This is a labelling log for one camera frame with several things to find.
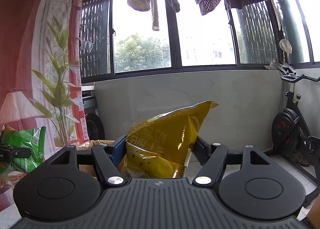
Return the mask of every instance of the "exercise bike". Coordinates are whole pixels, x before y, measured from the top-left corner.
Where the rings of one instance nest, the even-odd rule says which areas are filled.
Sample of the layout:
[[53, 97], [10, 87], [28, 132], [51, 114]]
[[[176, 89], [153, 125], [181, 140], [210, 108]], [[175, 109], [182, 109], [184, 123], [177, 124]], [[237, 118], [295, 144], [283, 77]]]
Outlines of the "exercise bike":
[[[287, 63], [276, 63], [275, 65], [280, 71], [281, 79], [293, 83], [294, 86], [292, 92], [285, 92], [285, 96], [288, 97], [287, 105], [276, 115], [272, 123], [273, 151], [282, 155], [282, 157], [317, 184], [318, 187], [306, 196], [303, 207], [307, 207], [320, 193], [320, 139], [310, 133], [298, 108], [301, 95], [297, 94], [296, 98], [294, 98], [294, 88], [295, 83], [302, 79], [319, 82], [320, 77], [315, 79], [304, 74], [297, 75], [295, 69]], [[296, 150], [314, 167], [316, 177], [288, 157], [288, 155]]]

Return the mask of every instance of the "exercise bike frame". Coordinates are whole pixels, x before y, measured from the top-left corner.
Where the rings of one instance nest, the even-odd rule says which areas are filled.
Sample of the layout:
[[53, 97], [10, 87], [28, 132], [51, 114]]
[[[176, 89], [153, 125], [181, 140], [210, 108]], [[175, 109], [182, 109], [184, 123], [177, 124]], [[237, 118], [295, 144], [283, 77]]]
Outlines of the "exercise bike frame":
[[[289, 128], [289, 132], [286, 134], [283, 140], [286, 139], [290, 131], [295, 127], [299, 126], [300, 135], [297, 142], [297, 150], [303, 155], [303, 157], [312, 165], [315, 169], [316, 176], [320, 178], [320, 139], [312, 136], [308, 129], [305, 119], [303, 118], [299, 108], [299, 100], [294, 100], [294, 92], [288, 91], [285, 94], [288, 97], [286, 108], [293, 110], [297, 115], [297, 121], [292, 124], [292, 127]], [[311, 204], [313, 199], [315, 199], [320, 193], [320, 179], [318, 180], [309, 172], [307, 172], [303, 167], [292, 161], [287, 156], [282, 156], [285, 160], [294, 165], [298, 170], [310, 178], [318, 187], [306, 196], [303, 207], [307, 207]]]

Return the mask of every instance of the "tiled floor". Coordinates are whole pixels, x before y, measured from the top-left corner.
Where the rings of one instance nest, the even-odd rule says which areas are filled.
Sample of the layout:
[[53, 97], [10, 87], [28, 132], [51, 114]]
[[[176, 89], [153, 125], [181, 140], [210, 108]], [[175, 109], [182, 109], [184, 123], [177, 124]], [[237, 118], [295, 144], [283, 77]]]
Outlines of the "tiled floor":
[[[298, 169], [296, 169], [293, 165], [288, 163], [281, 156], [274, 155], [274, 156], [271, 156], [270, 158], [274, 162], [278, 163], [282, 168], [284, 168], [286, 171], [288, 171], [291, 175], [293, 175], [296, 179], [298, 179], [301, 182], [301, 184], [304, 186], [306, 190], [306, 195], [310, 194], [316, 188], [316, 184], [313, 183], [313, 181], [311, 181], [308, 177], [302, 174]], [[190, 182], [192, 182], [192, 180], [198, 174], [200, 169], [201, 169], [200, 163], [197, 161], [196, 157], [192, 154], [188, 168], [186, 170], [186, 177], [189, 179]], [[238, 170], [240, 170], [240, 165], [227, 165], [226, 171], [223, 177], [226, 177], [227, 175], [233, 172], [236, 172]], [[314, 173], [314, 168], [312, 166], [310, 166], [309, 168], [306, 168], [306, 170], [311, 174]], [[311, 205], [309, 205], [307, 208], [304, 208], [304, 207], [301, 208], [301, 211], [297, 217], [298, 220], [302, 220], [308, 214], [314, 202], [315, 200], [313, 200]]]

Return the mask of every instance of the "plant print curtain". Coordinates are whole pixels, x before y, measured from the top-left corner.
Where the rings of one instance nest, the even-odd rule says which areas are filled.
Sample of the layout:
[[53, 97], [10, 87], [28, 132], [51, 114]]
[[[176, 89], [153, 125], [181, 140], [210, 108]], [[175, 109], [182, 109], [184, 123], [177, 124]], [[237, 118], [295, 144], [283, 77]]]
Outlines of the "plant print curtain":
[[46, 126], [44, 157], [89, 140], [81, 96], [82, 0], [0, 0], [0, 128]]

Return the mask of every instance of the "washing machine door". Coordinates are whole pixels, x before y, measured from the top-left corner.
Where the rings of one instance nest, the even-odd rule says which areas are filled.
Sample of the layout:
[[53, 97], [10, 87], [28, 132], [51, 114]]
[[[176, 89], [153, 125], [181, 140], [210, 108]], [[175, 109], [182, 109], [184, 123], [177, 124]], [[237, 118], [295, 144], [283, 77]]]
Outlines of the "washing machine door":
[[104, 128], [100, 118], [94, 113], [88, 113], [85, 115], [85, 121], [87, 123], [87, 131], [90, 140], [104, 140]]

